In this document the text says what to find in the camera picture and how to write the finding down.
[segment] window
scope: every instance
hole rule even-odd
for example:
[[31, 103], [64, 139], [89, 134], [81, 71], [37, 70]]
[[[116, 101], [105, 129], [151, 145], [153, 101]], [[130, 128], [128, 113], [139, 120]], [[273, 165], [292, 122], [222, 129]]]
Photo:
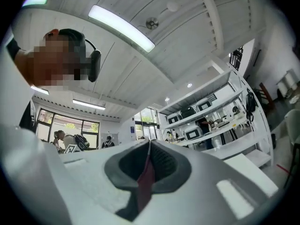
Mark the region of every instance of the window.
[[90, 133], [98, 133], [99, 132], [99, 123], [84, 121], [82, 131], [90, 132]]
[[[71, 135], [82, 134], [90, 143], [90, 149], [95, 149], [98, 146], [99, 126], [98, 122], [70, 118], [41, 109], [37, 119], [37, 137], [52, 142], [54, 132], [58, 130]], [[59, 140], [59, 145], [65, 149], [63, 141]]]
[[141, 114], [142, 114], [142, 121], [143, 122], [153, 122], [151, 109], [145, 108], [144, 110], [141, 111]]
[[145, 108], [135, 115], [136, 139], [141, 136], [149, 139], [160, 138], [159, 129], [157, 129], [157, 118], [153, 109]]
[[142, 130], [142, 126], [139, 124], [135, 125], [135, 134], [136, 134], [136, 139], [138, 140], [141, 136], [143, 135], [143, 130]]
[[38, 120], [48, 124], [52, 123], [53, 113], [45, 110], [41, 110], [38, 116]]
[[135, 121], [141, 121], [141, 113], [135, 115]]
[[43, 139], [45, 141], [48, 141], [48, 135], [49, 135], [50, 126], [46, 126], [44, 124], [38, 123], [37, 124], [37, 137], [39, 139]]
[[89, 141], [90, 143], [90, 147], [89, 148], [97, 148], [97, 144], [98, 144], [98, 141], [97, 141], [97, 134], [83, 134], [83, 136], [86, 138], [86, 140]]

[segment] chair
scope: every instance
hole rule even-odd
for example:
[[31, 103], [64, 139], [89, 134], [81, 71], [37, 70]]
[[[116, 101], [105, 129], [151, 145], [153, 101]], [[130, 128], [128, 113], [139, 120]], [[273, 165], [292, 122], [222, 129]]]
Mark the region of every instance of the chair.
[[297, 149], [300, 150], [300, 110], [293, 109], [289, 111], [285, 115], [285, 123], [286, 123], [287, 133], [290, 138], [290, 146], [292, 151], [292, 164], [284, 188], [286, 187], [289, 178], [291, 176], [292, 169], [296, 164], [295, 160], [296, 160]]

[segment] white wooden ceiling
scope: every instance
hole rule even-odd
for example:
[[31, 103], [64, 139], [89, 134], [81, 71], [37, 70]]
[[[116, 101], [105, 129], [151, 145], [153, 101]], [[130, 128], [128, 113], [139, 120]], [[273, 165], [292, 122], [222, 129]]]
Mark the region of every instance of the white wooden ceiling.
[[[169, 11], [168, 2], [177, 3], [178, 11]], [[204, 0], [48, 0], [45, 5], [23, 8], [13, 31], [25, 50], [38, 45], [53, 28], [83, 32], [102, 53], [99, 78], [95, 83], [81, 81], [79, 91], [53, 91], [44, 97], [88, 113], [95, 110], [77, 107], [72, 99], [105, 105], [106, 110], [96, 114], [122, 119], [185, 86], [202, 67], [206, 70], [208, 54], [221, 54], [241, 36], [262, 26], [262, 18], [252, 16], [261, 9], [255, 0], [213, 0], [213, 3], [215, 10]], [[101, 28], [99, 22], [88, 17], [95, 4], [130, 22], [156, 47], [145, 53], [115, 31]], [[214, 24], [214, 15], [219, 18], [221, 31]], [[158, 19], [157, 29], [144, 27], [149, 17]], [[222, 46], [217, 45], [218, 41], [222, 41]]]

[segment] black cable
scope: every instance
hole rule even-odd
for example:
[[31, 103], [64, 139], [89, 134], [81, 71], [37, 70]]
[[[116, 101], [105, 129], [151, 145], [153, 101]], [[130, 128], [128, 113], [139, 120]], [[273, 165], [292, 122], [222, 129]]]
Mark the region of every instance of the black cable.
[[86, 41], [87, 43], [89, 43], [89, 44], [94, 48], [94, 50], [97, 50], [97, 48], [92, 44], [92, 42], [90, 42], [90, 41], [87, 40], [87, 39], [85, 39], [85, 41]]
[[252, 113], [255, 111], [257, 103], [255, 101], [254, 94], [249, 89], [247, 89], [247, 92], [248, 94], [246, 96], [246, 118], [250, 120], [250, 122], [252, 122], [254, 119]]

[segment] shelving unit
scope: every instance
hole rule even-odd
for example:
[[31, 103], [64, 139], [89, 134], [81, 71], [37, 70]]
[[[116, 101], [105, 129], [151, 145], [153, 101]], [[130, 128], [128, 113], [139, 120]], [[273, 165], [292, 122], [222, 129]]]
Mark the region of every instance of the shelving unit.
[[206, 108], [200, 112], [197, 112], [195, 113], [194, 115], [192, 116], [189, 116], [187, 118], [184, 118], [182, 120], [179, 120], [175, 123], [172, 123], [166, 127], [163, 127], [162, 129], [171, 129], [171, 128], [176, 128], [176, 127], [179, 127], [179, 126], [182, 126], [188, 122], [191, 122], [191, 121], [194, 121], [194, 120], [197, 120], [198, 118], [201, 118], [201, 117], [204, 117], [205, 115], [207, 114], [210, 114], [210, 113], [213, 113], [215, 110], [218, 110], [219, 108], [221, 107], [224, 107], [230, 103], [232, 103], [234, 100], [236, 100], [240, 95], [241, 93], [245, 90], [246, 88], [243, 87], [241, 89], [239, 89], [238, 91], [236, 91], [235, 93], [233, 93], [232, 95], [230, 95], [228, 97], [228, 99], [226, 100], [221, 100], [220, 102], [218, 103], [215, 103], [213, 104], [212, 106], [210, 106], [209, 108]]
[[217, 157], [219, 159], [225, 159], [235, 154], [238, 154], [246, 150], [247, 148], [252, 147], [261, 139], [263, 139], [261, 135], [257, 134], [256, 132], [251, 132], [223, 146], [209, 149], [203, 152]]
[[266, 164], [271, 160], [271, 156], [259, 151], [259, 150], [253, 150], [252, 152], [246, 154], [246, 157], [254, 163], [257, 167], [261, 167], [262, 165]]
[[215, 137], [215, 136], [218, 136], [222, 133], [225, 133], [225, 132], [229, 131], [230, 129], [235, 128], [236, 126], [238, 126], [241, 123], [244, 123], [246, 121], [247, 121], [246, 116], [244, 116], [243, 118], [237, 119], [237, 120], [232, 120], [228, 124], [226, 124], [225, 126], [214, 130], [210, 134], [207, 134], [207, 135], [202, 136], [202, 137], [197, 138], [197, 139], [188, 140], [188, 141], [185, 141], [185, 142], [179, 142], [176, 145], [178, 145], [178, 146], [188, 146], [188, 145], [193, 144], [193, 143], [199, 143], [199, 142], [205, 141], [206, 139], [210, 139], [212, 137]]
[[170, 103], [169, 105], [163, 107], [157, 112], [164, 115], [170, 115], [172, 113], [176, 113], [181, 108], [186, 107], [187, 105], [192, 105], [196, 103], [201, 98], [204, 98], [209, 94], [215, 92], [216, 90], [226, 86], [228, 84], [230, 73], [231, 70], [218, 75], [209, 82], [191, 91], [190, 93], [181, 97], [180, 99]]
[[[194, 105], [197, 101], [201, 100], [202, 98], [208, 97], [211, 94], [216, 93], [216, 91], [222, 89], [228, 84], [234, 90], [234, 93], [228, 93], [229, 95], [227, 97], [224, 94], [224, 96], [221, 96], [222, 98], [214, 101], [212, 106], [200, 112], [197, 112], [187, 118], [179, 120], [175, 123], [164, 125], [162, 126], [162, 129], [178, 128], [187, 125], [188, 123], [191, 123], [193, 121], [196, 121], [206, 115], [210, 115], [222, 107], [225, 107], [225, 109], [227, 109], [226, 106], [228, 106], [233, 101], [239, 98], [241, 99], [239, 104], [240, 106], [242, 106], [240, 109], [242, 109], [243, 110], [242, 112], [245, 113], [244, 111], [246, 107], [245, 96], [247, 94], [247, 92], [245, 91], [246, 89], [249, 89], [251, 92], [253, 91], [251, 87], [247, 84], [247, 82], [244, 80], [244, 78], [241, 77], [239, 73], [233, 70], [228, 70], [226, 72], [221, 73], [219, 76], [210, 80], [203, 86], [200, 86], [199, 88], [193, 90], [192, 92], [188, 93], [182, 98], [160, 109], [158, 113], [164, 115], [178, 113], [183, 107]], [[263, 109], [260, 106], [256, 96], [255, 96], [255, 100], [258, 104], [258, 107], [253, 112], [254, 120], [250, 122], [252, 132], [232, 142], [229, 142], [223, 146], [203, 151], [204, 153], [210, 154], [212, 156], [215, 156], [223, 160], [238, 155], [241, 152], [247, 150], [248, 148], [251, 148], [252, 146], [258, 144], [255, 150], [245, 155], [247, 159], [250, 160], [256, 167], [261, 167], [262, 165], [268, 162], [273, 164], [273, 147], [272, 147], [272, 142], [270, 137], [269, 126], [265, 118], [265, 115], [263, 113]], [[245, 122], [247, 122], [247, 118], [245, 115], [242, 116], [241, 118], [234, 118], [233, 120], [229, 121], [228, 124], [216, 128], [209, 134], [206, 134], [197, 139], [182, 141], [176, 143], [176, 145], [188, 146], [193, 143], [199, 143], [207, 139], [213, 138], [215, 136], [218, 136], [220, 134], [223, 134], [229, 131], [230, 129], [233, 129]]]

